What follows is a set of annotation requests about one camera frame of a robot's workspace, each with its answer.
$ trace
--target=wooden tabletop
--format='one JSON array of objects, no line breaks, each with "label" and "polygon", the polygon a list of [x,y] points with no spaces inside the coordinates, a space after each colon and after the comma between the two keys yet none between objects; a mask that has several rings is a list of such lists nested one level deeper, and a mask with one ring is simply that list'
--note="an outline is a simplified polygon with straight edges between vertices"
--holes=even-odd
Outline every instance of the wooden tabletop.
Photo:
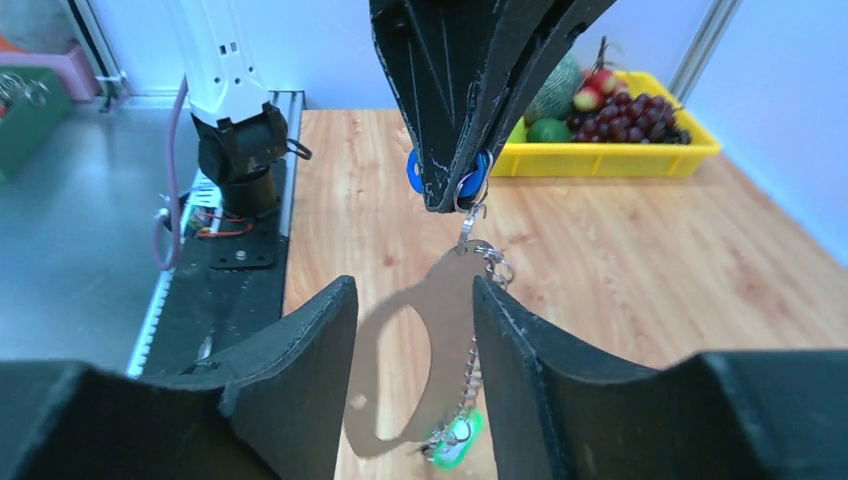
[{"label": "wooden tabletop", "polygon": [[[298,165],[286,311],[343,274],[360,316],[419,281],[456,244],[460,214],[424,210],[406,180],[395,111],[308,111]],[[504,252],[531,311],[652,367],[702,349],[848,347],[848,272],[724,157],[691,179],[494,179],[474,236]],[[412,414],[429,368],[426,330],[404,312],[380,344],[378,433]],[[433,472],[399,449],[358,459],[342,433],[336,478],[493,479],[488,432]]]}]

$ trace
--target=red grapes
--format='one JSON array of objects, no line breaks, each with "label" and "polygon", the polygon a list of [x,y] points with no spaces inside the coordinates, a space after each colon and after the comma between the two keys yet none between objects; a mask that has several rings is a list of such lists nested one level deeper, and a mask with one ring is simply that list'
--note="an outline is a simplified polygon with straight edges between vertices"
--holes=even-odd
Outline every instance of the red grapes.
[{"label": "red grapes", "polygon": [[574,113],[566,120],[579,143],[692,143],[692,135],[677,127],[674,106],[661,95],[636,98],[620,92],[607,98],[599,111]]}]

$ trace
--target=green fruit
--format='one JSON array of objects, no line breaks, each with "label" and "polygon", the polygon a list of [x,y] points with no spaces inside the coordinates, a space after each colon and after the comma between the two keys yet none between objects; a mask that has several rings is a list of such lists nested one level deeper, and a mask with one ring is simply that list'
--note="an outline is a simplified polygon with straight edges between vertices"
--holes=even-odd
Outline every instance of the green fruit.
[{"label": "green fruit", "polygon": [[583,86],[583,71],[572,54],[562,57],[524,112],[528,124],[541,118],[565,118],[572,112],[571,100]]},{"label": "green fruit", "polygon": [[571,131],[556,118],[539,119],[527,131],[530,143],[567,143],[571,141]]},{"label": "green fruit", "polygon": [[512,129],[506,143],[527,143],[527,126],[524,124],[524,117],[518,119],[518,125]]}]

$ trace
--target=blue key ring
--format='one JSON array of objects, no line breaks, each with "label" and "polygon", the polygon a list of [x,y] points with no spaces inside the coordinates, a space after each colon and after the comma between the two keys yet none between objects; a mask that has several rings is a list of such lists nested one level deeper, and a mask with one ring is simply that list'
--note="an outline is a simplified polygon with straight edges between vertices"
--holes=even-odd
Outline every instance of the blue key ring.
[{"label": "blue key ring", "polygon": [[[483,188],[483,182],[486,181],[486,172],[488,170],[486,158],[487,156],[484,153],[477,154],[477,158],[474,159],[474,169],[468,175],[468,178],[462,182],[462,188],[459,189],[459,198],[474,197]],[[409,160],[406,162],[406,176],[409,177],[409,185],[412,189],[419,194],[423,194],[424,184],[421,183],[421,176],[415,171],[417,164],[418,156],[413,149],[409,152]]]}]

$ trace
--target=white wall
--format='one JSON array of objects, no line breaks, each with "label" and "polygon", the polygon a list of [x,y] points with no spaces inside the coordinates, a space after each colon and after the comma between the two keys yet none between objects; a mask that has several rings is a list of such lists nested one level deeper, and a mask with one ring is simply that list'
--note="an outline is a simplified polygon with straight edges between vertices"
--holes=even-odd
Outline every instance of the white wall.
[{"label": "white wall", "polygon": [[[164,1],[91,0],[113,53],[139,94],[173,94],[182,77]],[[618,0],[574,51],[590,64],[601,35],[607,34],[626,49],[626,56],[616,60],[633,70],[651,71],[667,83],[710,3]],[[395,107],[371,43],[368,0],[250,0],[240,5],[256,64],[269,88],[305,90],[310,108]]]},{"label": "white wall", "polygon": [[744,0],[687,106],[848,265],[848,3]]}]

